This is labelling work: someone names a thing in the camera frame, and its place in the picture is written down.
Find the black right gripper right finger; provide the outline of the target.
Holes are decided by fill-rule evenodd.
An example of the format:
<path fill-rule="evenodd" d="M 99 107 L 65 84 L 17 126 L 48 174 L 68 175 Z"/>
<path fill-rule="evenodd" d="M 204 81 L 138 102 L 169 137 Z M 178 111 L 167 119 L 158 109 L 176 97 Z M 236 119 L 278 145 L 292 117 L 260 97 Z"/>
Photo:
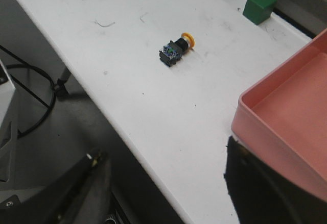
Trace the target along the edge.
<path fill-rule="evenodd" d="M 240 223 L 326 223 L 326 202 L 294 185 L 228 139 L 224 173 Z"/>

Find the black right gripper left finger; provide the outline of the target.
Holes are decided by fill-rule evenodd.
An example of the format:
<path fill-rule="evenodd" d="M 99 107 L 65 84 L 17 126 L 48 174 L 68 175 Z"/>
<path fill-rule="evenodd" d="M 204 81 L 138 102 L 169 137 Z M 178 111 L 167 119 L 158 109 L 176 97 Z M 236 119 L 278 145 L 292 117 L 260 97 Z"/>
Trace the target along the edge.
<path fill-rule="evenodd" d="M 111 201 L 111 162 L 92 150 L 28 200 L 1 208 L 1 223 L 105 223 Z"/>

